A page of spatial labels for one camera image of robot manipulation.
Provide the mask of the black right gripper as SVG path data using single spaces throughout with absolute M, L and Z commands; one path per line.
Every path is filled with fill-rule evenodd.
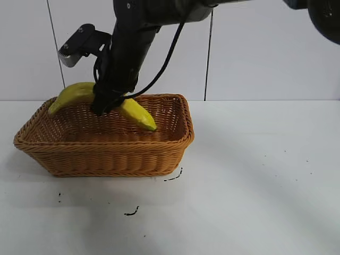
M 97 116 L 111 111 L 108 94 L 133 92 L 146 54 L 160 30 L 146 21 L 146 1 L 113 1 L 116 22 L 109 48 L 102 56 L 91 110 Z

